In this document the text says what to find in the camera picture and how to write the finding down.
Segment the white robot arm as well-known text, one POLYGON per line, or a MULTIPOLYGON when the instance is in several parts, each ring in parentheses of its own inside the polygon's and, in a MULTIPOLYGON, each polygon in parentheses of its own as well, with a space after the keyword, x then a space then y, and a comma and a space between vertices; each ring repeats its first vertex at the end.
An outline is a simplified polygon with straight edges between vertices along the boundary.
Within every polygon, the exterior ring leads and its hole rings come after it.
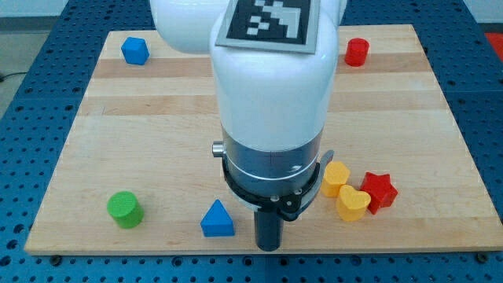
POLYGON ((341 0, 151 0, 156 30, 211 58, 234 181, 284 196, 314 173, 339 58, 341 0))

